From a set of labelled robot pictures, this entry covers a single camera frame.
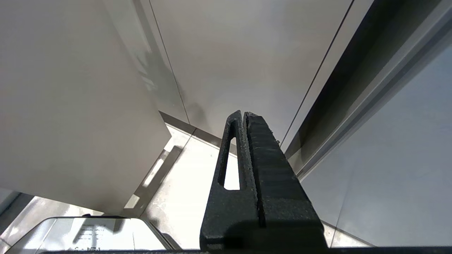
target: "white floor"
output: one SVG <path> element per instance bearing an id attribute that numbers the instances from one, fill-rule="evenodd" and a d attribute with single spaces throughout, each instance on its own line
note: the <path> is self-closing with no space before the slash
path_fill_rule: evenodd
<path id="1" fill-rule="evenodd" d="M 219 150 L 218 147 L 177 128 L 168 126 L 168 129 L 172 138 L 165 150 L 169 152 L 173 146 L 183 150 L 140 218 L 150 221 L 162 233 L 170 235 L 183 249 L 199 249 L 199 230 Z M 144 185 L 149 184 L 161 164 L 162 161 L 156 163 L 143 181 Z M 237 157 L 230 154 L 225 188 L 238 189 L 238 184 Z M 87 208 L 34 197 L 0 235 L 0 254 L 4 254 L 25 233 L 49 217 L 81 216 L 87 213 L 102 214 Z M 369 246 L 328 225 L 324 226 L 329 247 Z"/>

